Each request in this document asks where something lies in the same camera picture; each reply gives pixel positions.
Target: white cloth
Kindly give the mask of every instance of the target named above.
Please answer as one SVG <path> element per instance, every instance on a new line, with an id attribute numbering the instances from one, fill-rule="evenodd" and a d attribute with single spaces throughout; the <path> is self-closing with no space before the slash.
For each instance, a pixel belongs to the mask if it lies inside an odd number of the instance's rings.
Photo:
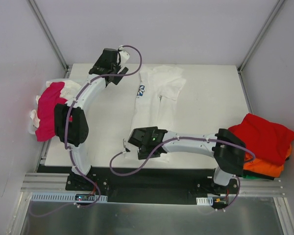
<path id="1" fill-rule="evenodd" d="M 186 82 L 182 78 L 182 72 L 183 69 L 178 67 L 163 65 L 150 69 L 142 66 L 141 83 L 136 96 L 131 132 L 135 128 L 149 126 L 173 129 L 177 98 Z M 152 160 L 167 162 L 168 154 L 162 154 L 160 158 Z"/>
<path id="2" fill-rule="evenodd" d="M 72 81 L 72 80 L 62 80 L 62 79 L 55 79 L 52 81 L 47 81 L 46 82 L 46 87 L 48 88 L 52 82 L 64 82 L 64 87 L 61 90 L 61 94 L 60 97 L 64 98 L 64 99 L 71 99 L 73 98 L 76 94 L 77 91 L 80 89 L 81 85 L 79 85 L 78 83 Z M 38 104 L 38 101 L 40 99 L 40 95 L 36 96 L 36 103 Z M 39 122 L 40 119 L 37 116 L 37 110 L 32 110 L 30 112 L 30 118 L 32 119 L 33 125 L 38 128 L 39 127 Z"/>

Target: white wall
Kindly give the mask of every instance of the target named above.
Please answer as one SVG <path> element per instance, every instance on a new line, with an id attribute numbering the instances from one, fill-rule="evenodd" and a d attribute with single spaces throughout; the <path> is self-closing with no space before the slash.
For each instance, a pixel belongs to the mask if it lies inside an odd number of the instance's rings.
<path id="1" fill-rule="evenodd" d="M 24 175 L 33 171 L 41 144 L 28 134 L 35 95 L 63 76 L 25 0 L 0 1 L 0 235 L 5 234 Z"/>
<path id="2" fill-rule="evenodd" d="M 294 0 L 288 0 L 243 73 L 254 112 L 294 130 Z M 282 179 L 294 216 L 294 150 Z"/>
<path id="3" fill-rule="evenodd" d="M 145 63 L 237 66 L 276 2 L 37 0 L 69 64 L 130 44 Z"/>

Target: red cloth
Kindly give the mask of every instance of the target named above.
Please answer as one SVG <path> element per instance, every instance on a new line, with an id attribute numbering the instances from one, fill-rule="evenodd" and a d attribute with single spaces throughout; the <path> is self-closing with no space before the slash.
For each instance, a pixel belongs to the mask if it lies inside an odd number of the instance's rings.
<path id="1" fill-rule="evenodd" d="M 294 140 L 294 131 L 283 125 L 247 114 L 241 124 L 229 130 L 246 144 L 256 158 L 275 165 L 283 165 L 285 156 Z"/>
<path id="2" fill-rule="evenodd" d="M 64 82 L 52 82 L 38 100 L 37 117 L 40 119 L 36 130 L 37 141 L 47 141 L 55 136 L 54 107 L 64 104 L 67 100 L 60 98 Z"/>

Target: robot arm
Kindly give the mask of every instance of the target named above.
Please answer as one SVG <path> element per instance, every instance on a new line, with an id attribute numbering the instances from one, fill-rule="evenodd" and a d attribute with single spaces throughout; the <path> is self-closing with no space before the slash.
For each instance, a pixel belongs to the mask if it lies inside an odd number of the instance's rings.
<path id="1" fill-rule="evenodd" d="M 244 166 L 245 152 L 229 145 L 218 143 L 218 140 L 227 141 L 245 147 L 245 144 L 226 129 L 219 129 L 217 134 L 189 135 L 172 131 L 161 130 L 157 127 L 134 129 L 128 142 L 137 146 L 138 158 L 146 159 L 151 151 L 159 147 L 153 157 L 172 152 L 188 152 L 207 155 L 215 158 L 218 167 L 215 169 L 213 183 L 227 186 L 234 174 L 241 175 Z"/>
<path id="2" fill-rule="evenodd" d="M 85 113 L 88 111 L 91 102 L 98 94 L 112 82 L 117 85 L 122 76 L 101 77 L 91 83 L 91 80 L 103 74 L 126 74 L 128 71 L 124 64 L 129 59 L 129 53 L 122 47 L 118 50 L 105 48 L 100 58 L 90 69 L 85 84 L 77 92 L 77 95 L 68 100 L 64 105 L 57 104 L 54 109 L 55 134 L 65 142 L 65 122 L 69 107 L 75 101 L 71 111 L 71 120 L 68 128 L 68 147 L 72 151 L 73 160 L 82 174 L 87 175 L 91 168 L 90 160 L 87 156 L 85 141 L 88 136 L 88 125 Z M 73 167 L 72 172 L 79 175 Z"/>

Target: blue logo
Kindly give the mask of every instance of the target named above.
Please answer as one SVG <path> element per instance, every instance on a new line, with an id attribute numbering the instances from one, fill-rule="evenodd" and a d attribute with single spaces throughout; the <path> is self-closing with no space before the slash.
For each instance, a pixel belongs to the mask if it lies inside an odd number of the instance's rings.
<path id="1" fill-rule="evenodd" d="M 138 89 L 138 92 L 137 92 L 137 96 L 143 96 L 144 92 L 145 92 L 145 86 L 140 85 L 139 89 Z"/>

